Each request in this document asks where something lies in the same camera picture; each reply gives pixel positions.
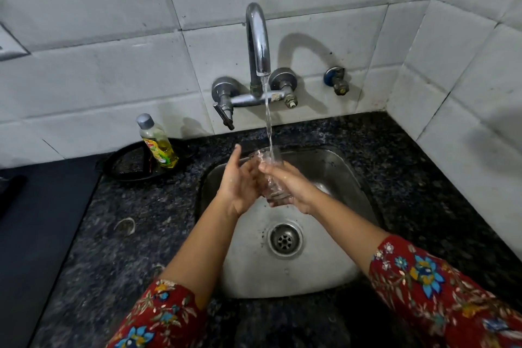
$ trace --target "speckled granite surface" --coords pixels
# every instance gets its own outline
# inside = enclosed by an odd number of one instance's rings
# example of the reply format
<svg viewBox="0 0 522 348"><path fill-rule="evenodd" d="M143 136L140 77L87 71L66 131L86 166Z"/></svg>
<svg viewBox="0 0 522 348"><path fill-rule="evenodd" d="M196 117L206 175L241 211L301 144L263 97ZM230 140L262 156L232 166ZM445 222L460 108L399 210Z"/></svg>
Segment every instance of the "speckled granite surface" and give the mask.
<svg viewBox="0 0 522 348"><path fill-rule="evenodd" d="M522 310L522 263L421 149L385 113L274 128L275 143L341 150L368 183L385 227L411 240ZM199 181L234 143L265 140L263 129L188 141L199 152L185 171L153 184L102 178L43 314L32 347L101 347L194 226ZM136 221L126 236L116 223ZM209 306L201 346L412 346L414 336L361 278L287 299Z"/></svg>

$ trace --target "bottle cap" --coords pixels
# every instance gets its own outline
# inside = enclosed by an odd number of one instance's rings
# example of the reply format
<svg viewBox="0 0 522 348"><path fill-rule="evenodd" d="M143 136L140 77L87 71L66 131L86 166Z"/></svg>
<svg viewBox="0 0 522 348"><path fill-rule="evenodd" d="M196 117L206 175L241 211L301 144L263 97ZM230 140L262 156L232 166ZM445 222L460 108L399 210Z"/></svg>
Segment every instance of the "bottle cap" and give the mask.
<svg viewBox="0 0 522 348"><path fill-rule="evenodd" d="M138 123L139 127L143 130L152 128L154 125L154 120L148 113L140 114L138 117L136 117L136 122Z"/></svg>

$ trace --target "dish soap bottle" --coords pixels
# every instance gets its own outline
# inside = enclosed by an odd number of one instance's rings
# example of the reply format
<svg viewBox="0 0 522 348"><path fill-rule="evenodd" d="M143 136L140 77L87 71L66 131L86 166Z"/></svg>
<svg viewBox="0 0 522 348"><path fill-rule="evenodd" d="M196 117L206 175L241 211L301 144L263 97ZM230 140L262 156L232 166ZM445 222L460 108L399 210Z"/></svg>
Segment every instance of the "dish soap bottle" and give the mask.
<svg viewBox="0 0 522 348"><path fill-rule="evenodd" d="M139 134L154 158L163 168L174 168L179 157L174 153L163 127L154 123L153 118L147 113L140 114L136 122L140 127Z"/></svg>

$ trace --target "white wall socket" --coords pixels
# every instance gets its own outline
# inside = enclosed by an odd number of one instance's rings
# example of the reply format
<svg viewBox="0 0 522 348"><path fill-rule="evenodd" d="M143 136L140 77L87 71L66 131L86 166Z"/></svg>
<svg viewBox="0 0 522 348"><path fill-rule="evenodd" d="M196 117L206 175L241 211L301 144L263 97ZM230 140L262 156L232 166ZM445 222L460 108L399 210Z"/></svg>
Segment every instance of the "white wall socket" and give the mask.
<svg viewBox="0 0 522 348"><path fill-rule="evenodd" d="M0 24L0 61L29 55L29 51Z"/></svg>

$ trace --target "drain strainer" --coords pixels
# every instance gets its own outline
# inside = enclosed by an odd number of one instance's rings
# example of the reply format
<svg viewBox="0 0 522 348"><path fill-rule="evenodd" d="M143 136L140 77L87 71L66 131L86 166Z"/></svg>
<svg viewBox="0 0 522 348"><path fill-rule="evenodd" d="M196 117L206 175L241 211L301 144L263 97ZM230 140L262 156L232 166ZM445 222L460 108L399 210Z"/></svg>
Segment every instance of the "drain strainer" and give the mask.
<svg viewBox="0 0 522 348"><path fill-rule="evenodd" d="M302 244L301 232L289 223L275 226L268 236L270 248L280 256L291 256Z"/></svg>

